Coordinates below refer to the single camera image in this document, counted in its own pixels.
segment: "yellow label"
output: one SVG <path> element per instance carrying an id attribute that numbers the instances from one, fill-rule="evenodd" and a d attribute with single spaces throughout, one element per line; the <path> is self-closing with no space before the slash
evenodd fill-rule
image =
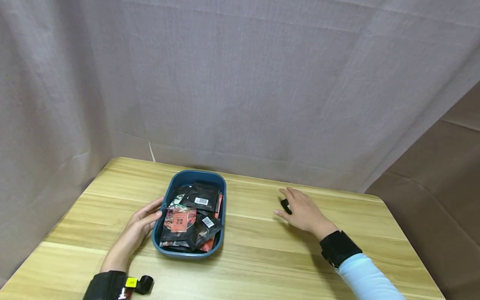
<path id="1" fill-rule="evenodd" d="M 127 282 L 125 282 L 126 288 L 136 288 L 137 287 L 137 279 L 133 277 L 128 277 Z"/>

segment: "barcode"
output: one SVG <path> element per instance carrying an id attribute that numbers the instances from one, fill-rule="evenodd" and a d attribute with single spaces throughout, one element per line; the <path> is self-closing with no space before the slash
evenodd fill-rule
<path id="1" fill-rule="evenodd" d="M 207 225 L 208 228 L 210 228 L 211 226 L 215 225 L 215 224 L 212 222 L 212 220 L 210 220 L 210 218 L 207 217 L 207 216 L 202 220 L 202 222 L 204 222 L 205 225 Z"/>
<path id="2" fill-rule="evenodd" d="M 204 198 L 195 198 L 195 203 L 197 204 L 201 204 L 201 205 L 208 205 L 208 199 L 204 199 Z"/>

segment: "blue plastic tray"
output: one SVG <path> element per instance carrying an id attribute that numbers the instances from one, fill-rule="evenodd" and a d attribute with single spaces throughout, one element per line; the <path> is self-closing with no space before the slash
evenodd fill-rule
<path id="1" fill-rule="evenodd" d="M 194 182 L 201 182 L 201 183 L 210 183 L 214 184 L 219 187 L 220 191 L 223 194 L 222 205 L 220 207 L 220 214 L 218 218 L 223 225 L 223 229 L 220 230 L 220 233 L 216 235 L 214 240 L 213 249 L 210 252 L 206 253 L 181 253 L 181 252 L 173 252 L 163 249 L 159 246 L 160 244 L 160 237 L 162 235 L 163 229 L 163 222 L 165 221 L 165 215 L 167 212 L 167 207 L 170 202 L 173 200 L 173 196 L 175 190 L 179 187 L 185 185 L 192 185 Z M 174 258 L 181 258 L 181 259 L 203 259 L 207 258 L 213 253 L 215 253 L 223 242 L 223 234 L 225 231 L 225 212 L 227 206 L 227 184 L 223 177 L 216 173 L 212 172 L 205 172 L 205 171 L 195 171 L 195 170 L 185 170 L 179 172 L 173 176 L 172 181 L 170 181 L 170 185 L 168 186 L 167 193 L 165 194 L 165 199 L 163 201 L 162 207 L 160 208 L 163 211 L 162 217 L 156 221 L 153 232 L 152 232 L 152 242 L 155 248 L 160 251 L 160 253 Z"/>

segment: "beige curtain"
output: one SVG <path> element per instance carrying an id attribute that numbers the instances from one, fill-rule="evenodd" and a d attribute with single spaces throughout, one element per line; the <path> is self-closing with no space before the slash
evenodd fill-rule
<path id="1" fill-rule="evenodd" d="M 112 157 L 364 191 L 479 79 L 471 0 L 0 0 L 0 277 Z"/>

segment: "brown wall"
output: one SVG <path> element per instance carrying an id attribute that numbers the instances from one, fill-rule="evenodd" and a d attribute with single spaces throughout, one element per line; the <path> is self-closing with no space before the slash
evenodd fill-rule
<path id="1" fill-rule="evenodd" d="M 386 202 L 447 299 L 479 299 L 480 83 L 367 193 Z"/>

